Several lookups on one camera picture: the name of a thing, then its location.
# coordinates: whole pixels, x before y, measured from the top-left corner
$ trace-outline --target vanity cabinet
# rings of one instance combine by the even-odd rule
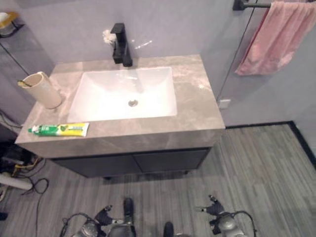
[[[52,160],[85,177],[111,177],[197,169],[209,150],[210,148],[194,148]]]
[[[131,155],[64,158],[53,161],[88,178],[141,173]]]
[[[205,150],[171,151],[133,155],[144,173],[197,169],[208,153]]]

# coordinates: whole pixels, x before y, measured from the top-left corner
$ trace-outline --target gray wood-grain floor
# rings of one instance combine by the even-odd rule
[[[135,226],[140,237],[162,236],[172,221],[177,232],[195,237],[213,236],[210,216],[195,213],[215,195],[227,211],[244,209],[253,215],[258,236],[312,237],[316,234],[315,170],[287,125],[230,129],[213,148],[199,170],[180,173],[131,175],[111,181],[86,179],[48,161],[34,177],[50,180],[39,209],[39,237],[57,237],[62,218],[85,212],[93,216],[105,205],[122,216],[124,197],[135,201]],[[9,212],[0,222],[2,237],[34,237],[38,194],[20,196],[11,189],[0,203]],[[246,217],[239,218],[249,228]],[[68,234],[84,219],[74,219]]]

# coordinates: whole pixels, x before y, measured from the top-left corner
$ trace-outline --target bathroom vanity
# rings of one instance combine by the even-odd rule
[[[36,102],[16,144],[86,177],[197,169],[225,129],[199,55],[58,64],[50,80],[63,103]],[[70,121],[89,122],[87,136],[28,132]]]

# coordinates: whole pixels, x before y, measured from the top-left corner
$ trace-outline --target sink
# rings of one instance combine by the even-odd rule
[[[68,122],[177,115],[171,67],[85,72]]]

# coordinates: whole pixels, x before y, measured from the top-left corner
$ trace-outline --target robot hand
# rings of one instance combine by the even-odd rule
[[[209,199],[213,202],[213,204],[211,206],[207,206],[207,207],[201,207],[201,206],[197,206],[195,207],[196,211],[200,211],[200,212],[206,212],[212,216],[219,216],[220,214],[224,213],[224,207],[222,206],[222,204],[212,195],[209,195]]]

